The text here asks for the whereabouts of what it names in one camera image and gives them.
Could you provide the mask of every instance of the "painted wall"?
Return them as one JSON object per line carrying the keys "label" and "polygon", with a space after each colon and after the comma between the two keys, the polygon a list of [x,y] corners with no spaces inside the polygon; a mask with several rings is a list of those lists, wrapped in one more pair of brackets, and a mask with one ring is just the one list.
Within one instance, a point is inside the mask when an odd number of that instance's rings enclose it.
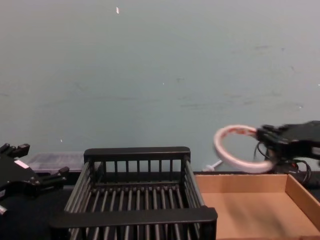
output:
{"label": "painted wall", "polygon": [[[188,146],[199,171],[217,160],[212,137],[225,125],[320,119],[319,8],[318,0],[2,0],[1,143],[30,143],[31,156]],[[227,143],[250,160],[254,145]]]}

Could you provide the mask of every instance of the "clear plastic container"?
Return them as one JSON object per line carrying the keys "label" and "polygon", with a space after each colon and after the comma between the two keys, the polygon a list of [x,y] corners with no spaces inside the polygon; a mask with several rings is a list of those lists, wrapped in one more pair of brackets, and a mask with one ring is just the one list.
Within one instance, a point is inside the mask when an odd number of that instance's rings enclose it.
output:
{"label": "clear plastic container", "polygon": [[70,172],[81,172],[84,166],[84,152],[43,152],[25,161],[36,173],[54,174],[63,167],[69,167]]}

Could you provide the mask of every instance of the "black wire basket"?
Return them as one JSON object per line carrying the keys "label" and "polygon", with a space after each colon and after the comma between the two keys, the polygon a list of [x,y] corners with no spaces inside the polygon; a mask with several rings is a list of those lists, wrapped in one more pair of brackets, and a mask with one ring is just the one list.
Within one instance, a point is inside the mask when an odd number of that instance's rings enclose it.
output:
{"label": "black wire basket", "polygon": [[187,147],[97,148],[65,206],[53,240],[213,240],[217,213],[205,206]]}

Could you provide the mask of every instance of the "white tape roll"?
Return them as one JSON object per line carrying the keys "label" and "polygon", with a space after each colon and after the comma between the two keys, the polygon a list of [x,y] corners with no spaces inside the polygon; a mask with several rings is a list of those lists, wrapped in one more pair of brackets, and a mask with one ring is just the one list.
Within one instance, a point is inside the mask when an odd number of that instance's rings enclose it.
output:
{"label": "white tape roll", "polygon": [[254,127],[246,125],[229,125],[219,129],[213,136],[213,145],[218,157],[230,166],[246,173],[260,174],[270,171],[274,167],[274,163],[272,161],[265,160],[262,162],[248,162],[238,159],[228,153],[222,144],[222,140],[229,134],[247,135],[255,138],[256,132],[257,130]]}

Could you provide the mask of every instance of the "open cardboard box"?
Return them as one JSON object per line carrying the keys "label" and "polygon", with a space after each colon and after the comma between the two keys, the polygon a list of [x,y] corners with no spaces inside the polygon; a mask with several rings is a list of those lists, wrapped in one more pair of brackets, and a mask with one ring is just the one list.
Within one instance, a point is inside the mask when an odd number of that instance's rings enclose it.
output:
{"label": "open cardboard box", "polygon": [[291,175],[197,175],[216,239],[320,239],[320,203]]}

